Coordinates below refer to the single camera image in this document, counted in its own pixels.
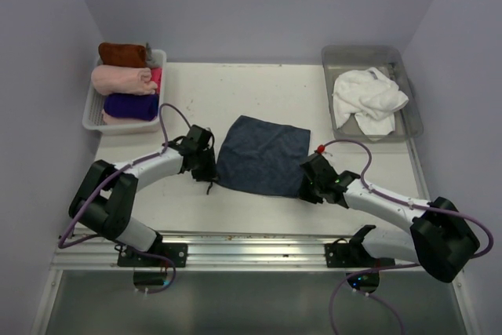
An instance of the pink towel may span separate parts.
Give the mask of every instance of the pink towel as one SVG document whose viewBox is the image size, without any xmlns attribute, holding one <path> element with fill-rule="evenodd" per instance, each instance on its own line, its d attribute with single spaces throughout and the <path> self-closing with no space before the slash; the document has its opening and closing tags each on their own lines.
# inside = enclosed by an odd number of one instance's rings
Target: pink towel
<svg viewBox="0 0 502 335">
<path fill-rule="evenodd" d="M 160 80 L 162 78 L 162 69 L 160 67 L 151 69 L 151 80 L 157 84 L 157 94 L 160 93 Z"/>
<path fill-rule="evenodd" d="M 150 68 L 128 68 L 102 64 L 91 74 L 96 91 L 103 96 L 112 93 L 154 94 L 157 84 L 151 81 Z"/>
<path fill-rule="evenodd" d="M 105 110 L 101 111 L 101 114 L 103 115 L 103 122 L 105 122 L 107 125 L 129 125 L 131 123 L 147 123 L 150 121 L 144 121 L 143 119 L 132 119 L 132 118 L 116 118 L 112 117 L 111 115 L 107 114 Z"/>
</svg>

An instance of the towel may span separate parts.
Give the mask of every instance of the towel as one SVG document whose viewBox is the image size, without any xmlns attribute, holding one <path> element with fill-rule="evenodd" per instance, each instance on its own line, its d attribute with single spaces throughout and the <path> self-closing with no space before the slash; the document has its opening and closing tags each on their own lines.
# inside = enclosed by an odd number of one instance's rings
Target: towel
<svg viewBox="0 0 502 335">
<path fill-rule="evenodd" d="M 96 91 L 103 96 L 112 93 L 154 94 L 157 84 L 151 81 L 150 68 L 107 66 L 94 68 L 91 74 Z"/>
<path fill-rule="evenodd" d="M 158 113 L 158 95 L 134 96 L 113 93 L 104 101 L 104 111 L 114 118 L 133 118 L 151 121 Z"/>
<path fill-rule="evenodd" d="M 103 64 L 131 68 L 147 66 L 147 47 L 142 45 L 103 42 L 99 45 L 98 52 Z"/>
<path fill-rule="evenodd" d="M 116 125 L 130 125 L 134 123 L 146 123 L 148 121 L 143 121 L 141 119 L 132 119 L 132 118 L 116 118 L 107 114 L 105 110 L 101 111 L 103 115 L 103 122 L 107 125 L 116 126 Z"/>
<path fill-rule="evenodd" d="M 365 135 L 388 135 L 395 131 L 394 113 L 407 103 L 408 97 L 398 85 L 374 67 L 345 72 L 335 81 L 333 110 L 337 128 L 355 114 Z"/>
<path fill-rule="evenodd" d="M 311 132 L 241 115 L 218 154 L 217 183 L 232 190 L 296 198 Z"/>
<path fill-rule="evenodd" d="M 161 68 L 152 68 L 151 69 L 151 80 L 157 84 L 157 94 L 160 93 L 160 80 L 162 78 L 162 69 Z"/>
</svg>

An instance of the purple towel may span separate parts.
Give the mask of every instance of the purple towel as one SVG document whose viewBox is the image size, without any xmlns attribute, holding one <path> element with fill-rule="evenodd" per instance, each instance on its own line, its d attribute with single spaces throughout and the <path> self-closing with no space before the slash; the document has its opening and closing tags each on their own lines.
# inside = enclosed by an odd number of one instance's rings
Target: purple towel
<svg viewBox="0 0 502 335">
<path fill-rule="evenodd" d="M 104 110 L 115 118 L 134 118 L 151 121 L 158 113 L 158 95 L 135 96 L 113 93 L 104 101 Z"/>
</svg>

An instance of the dark blue cloth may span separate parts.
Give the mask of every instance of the dark blue cloth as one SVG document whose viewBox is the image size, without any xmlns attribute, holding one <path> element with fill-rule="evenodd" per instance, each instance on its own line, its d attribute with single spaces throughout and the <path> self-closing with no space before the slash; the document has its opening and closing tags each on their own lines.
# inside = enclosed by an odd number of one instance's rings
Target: dark blue cloth
<svg viewBox="0 0 502 335">
<path fill-rule="evenodd" d="M 116 118 L 133 118 L 151 121 L 158 113 L 158 95 L 135 96 L 113 93 L 104 101 L 104 110 Z"/>
<path fill-rule="evenodd" d="M 218 184 L 253 194 L 296 198 L 311 132 L 240 116 L 218 155 Z"/>
</svg>

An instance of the clear plastic tray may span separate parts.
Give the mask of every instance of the clear plastic tray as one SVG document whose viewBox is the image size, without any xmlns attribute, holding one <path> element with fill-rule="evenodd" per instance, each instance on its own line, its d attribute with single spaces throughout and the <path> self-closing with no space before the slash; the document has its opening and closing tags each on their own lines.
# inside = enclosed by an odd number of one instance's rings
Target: clear plastic tray
<svg viewBox="0 0 502 335">
<path fill-rule="evenodd" d="M 326 78 L 329 113 L 335 138 L 350 138 L 365 142 L 402 142 L 410 137 L 417 137 L 424 131 L 417 103 L 415 102 L 408 76 L 399 51 L 390 46 L 327 46 L 322 50 L 322 65 Z M 376 67 L 391 80 L 409 98 L 408 104 L 395 113 L 395 131 L 384 135 L 365 135 L 359 129 L 354 115 L 339 129 L 336 127 L 333 112 L 333 89 L 336 78 L 350 70 L 365 70 Z"/>
<path fill-rule="evenodd" d="M 162 50 L 152 50 L 151 55 L 154 62 L 162 67 L 162 77 L 158 106 L 165 101 L 166 93 L 166 53 Z M 101 59 L 96 58 L 96 66 L 101 64 Z M 103 135 L 122 135 L 127 133 L 154 133 L 160 129 L 160 120 L 158 117 L 149 122 L 130 123 L 127 125 L 107 125 L 103 121 L 101 111 L 104 107 L 105 96 L 101 96 L 89 80 L 89 92 L 85 102 L 84 115 L 82 116 L 82 125 L 86 129 L 101 132 Z"/>
</svg>

